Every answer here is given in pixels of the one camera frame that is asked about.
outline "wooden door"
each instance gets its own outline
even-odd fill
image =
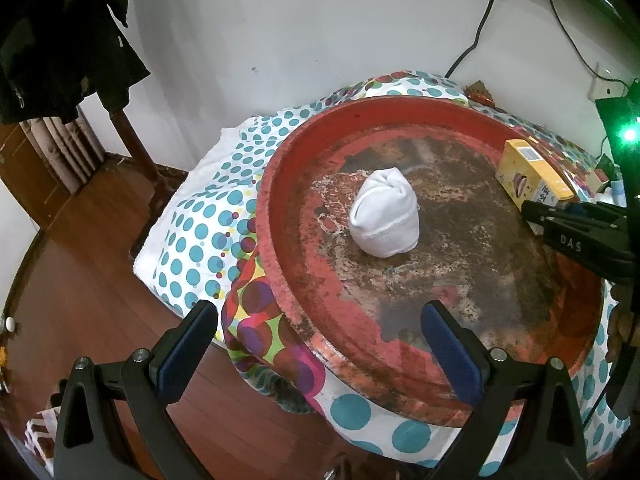
[[[49,173],[20,124],[0,124],[0,179],[44,229],[70,197]]]

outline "yellow box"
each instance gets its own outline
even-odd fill
[[[574,196],[556,170],[523,139],[505,142],[495,176],[518,209],[525,200],[554,206]]]

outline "wooden post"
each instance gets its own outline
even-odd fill
[[[119,110],[109,115],[111,123],[116,128],[125,147],[129,150],[131,158],[140,166],[143,175],[154,185],[154,195],[149,202],[149,214],[154,217],[166,205],[173,194],[164,177],[151,159],[138,134],[131,126],[129,118],[124,110]]]

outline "electrical outlet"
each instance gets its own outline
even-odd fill
[[[608,77],[610,79],[614,78],[613,74],[606,68],[602,67],[600,63],[596,63],[595,71],[603,77]],[[589,89],[589,99],[595,102],[596,99],[606,99],[607,97],[622,97],[624,91],[625,87],[622,83],[604,81],[599,77],[593,76],[591,88]]]

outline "green light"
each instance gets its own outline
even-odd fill
[[[631,142],[632,140],[636,140],[638,134],[636,134],[636,131],[633,128],[629,128],[624,134],[622,134],[622,136],[625,140]]]

